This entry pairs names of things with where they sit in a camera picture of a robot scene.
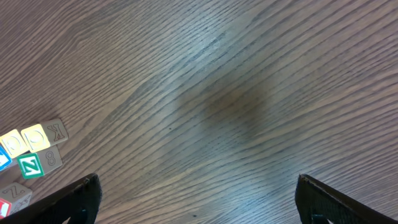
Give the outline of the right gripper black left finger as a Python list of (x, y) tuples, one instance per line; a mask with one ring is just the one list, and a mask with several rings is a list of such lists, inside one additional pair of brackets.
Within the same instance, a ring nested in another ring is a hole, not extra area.
[(100, 179), (88, 174), (1, 220), (1, 224), (94, 224), (102, 198)]

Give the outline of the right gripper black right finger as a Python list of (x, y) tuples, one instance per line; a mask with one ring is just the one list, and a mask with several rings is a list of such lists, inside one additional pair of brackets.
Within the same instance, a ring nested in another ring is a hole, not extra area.
[(397, 224), (396, 220), (359, 203), (307, 174), (300, 174), (298, 177), (295, 204), (301, 222), (307, 224)]

